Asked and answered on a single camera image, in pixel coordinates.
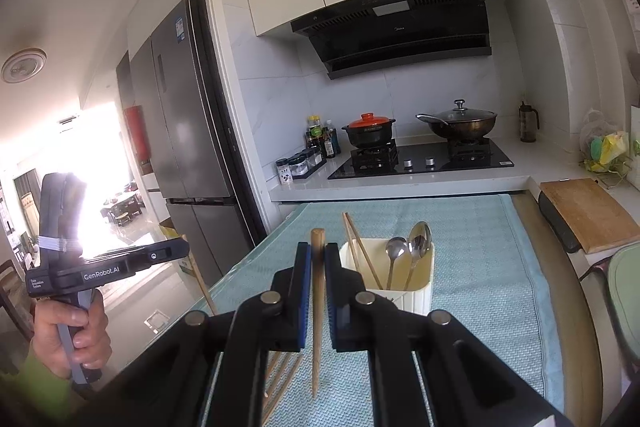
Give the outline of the person left hand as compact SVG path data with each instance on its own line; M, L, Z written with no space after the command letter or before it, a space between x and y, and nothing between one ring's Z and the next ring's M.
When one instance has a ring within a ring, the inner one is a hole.
M74 351L66 355L58 324L79 327L73 337ZM40 300L35 306L32 351L56 377L70 378L70 361L85 369L102 369L112 355L111 338L106 328L103 298L95 291L88 311L56 300Z

